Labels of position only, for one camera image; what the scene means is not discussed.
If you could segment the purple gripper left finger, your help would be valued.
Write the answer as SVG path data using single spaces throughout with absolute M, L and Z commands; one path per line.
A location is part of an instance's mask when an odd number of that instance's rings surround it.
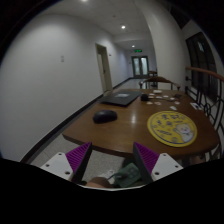
M 80 183 L 92 153 L 92 143 L 85 143 L 68 153 L 58 152 L 41 168 L 73 183 Z

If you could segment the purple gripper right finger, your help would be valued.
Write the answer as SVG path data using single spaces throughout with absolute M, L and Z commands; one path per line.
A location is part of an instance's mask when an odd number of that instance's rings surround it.
M 152 183 L 182 169 L 167 153 L 155 153 L 151 149 L 134 142 L 133 155 L 145 184 Z

